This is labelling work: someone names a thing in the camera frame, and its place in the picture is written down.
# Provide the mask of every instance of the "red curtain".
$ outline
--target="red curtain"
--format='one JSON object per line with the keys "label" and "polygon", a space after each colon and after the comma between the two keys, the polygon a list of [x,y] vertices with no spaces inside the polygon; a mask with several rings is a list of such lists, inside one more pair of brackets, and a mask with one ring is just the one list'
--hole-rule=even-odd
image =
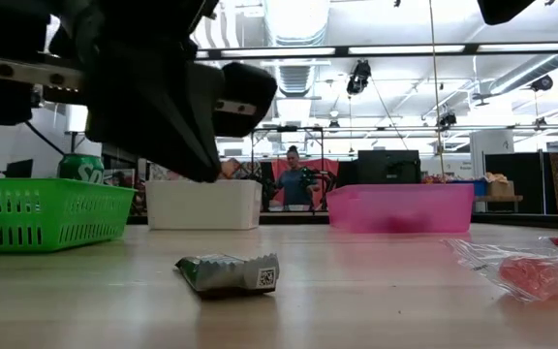
{"label": "red curtain", "polygon": [[[335,160],[328,160],[328,159],[318,159],[318,160],[305,160],[300,162],[300,166],[307,167],[310,169],[322,170],[324,164],[324,170],[329,171],[330,173],[337,175],[339,170],[339,162]],[[273,160],[272,161],[272,174],[275,176],[275,180],[279,178],[279,176],[290,168],[288,166],[288,160]],[[314,193],[314,206],[318,207],[320,205],[322,199],[322,193],[326,190],[324,188],[324,182],[318,180],[318,184],[320,184],[321,190],[319,192]],[[275,201],[283,203],[283,189],[279,191],[279,193],[274,197]]]}

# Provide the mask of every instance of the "blue bin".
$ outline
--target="blue bin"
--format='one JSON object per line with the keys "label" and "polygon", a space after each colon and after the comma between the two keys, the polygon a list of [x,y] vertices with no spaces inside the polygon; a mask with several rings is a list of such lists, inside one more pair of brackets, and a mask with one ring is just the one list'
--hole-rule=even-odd
{"label": "blue bin", "polygon": [[473,184],[475,196],[485,196],[487,182],[485,180],[454,180],[451,183]]}

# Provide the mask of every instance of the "person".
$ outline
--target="person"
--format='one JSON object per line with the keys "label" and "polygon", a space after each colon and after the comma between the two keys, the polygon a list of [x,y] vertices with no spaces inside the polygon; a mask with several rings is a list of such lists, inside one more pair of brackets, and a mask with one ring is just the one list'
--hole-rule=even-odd
{"label": "person", "polygon": [[319,191],[320,185],[315,181],[303,188],[301,184],[302,171],[299,164],[300,157],[294,145],[290,147],[286,156],[290,168],[284,171],[276,182],[277,190],[284,189],[283,206],[312,205],[313,192]]}

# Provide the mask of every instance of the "green soda can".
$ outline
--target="green soda can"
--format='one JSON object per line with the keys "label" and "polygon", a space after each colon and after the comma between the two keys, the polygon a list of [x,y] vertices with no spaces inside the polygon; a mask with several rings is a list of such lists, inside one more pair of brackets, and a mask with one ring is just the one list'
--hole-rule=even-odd
{"label": "green soda can", "polygon": [[57,166],[57,177],[103,184],[105,167],[98,156],[66,154]]}

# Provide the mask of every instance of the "snack wrapper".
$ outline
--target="snack wrapper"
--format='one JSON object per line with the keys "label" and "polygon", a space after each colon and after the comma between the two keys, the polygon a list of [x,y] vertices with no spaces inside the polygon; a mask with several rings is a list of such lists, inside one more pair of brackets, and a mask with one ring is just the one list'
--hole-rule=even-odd
{"label": "snack wrapper", "polygon": [[279,278],[279,260],[276,254],[251,260],[222,254],[184,257],[175,266],[202,298],[273,292]]}
{"label": "snack wrapper", "polygon": [[558,238],[540,238],[535,248],[444,240],[459,263],[477,271],[521,301],[558,296]]}

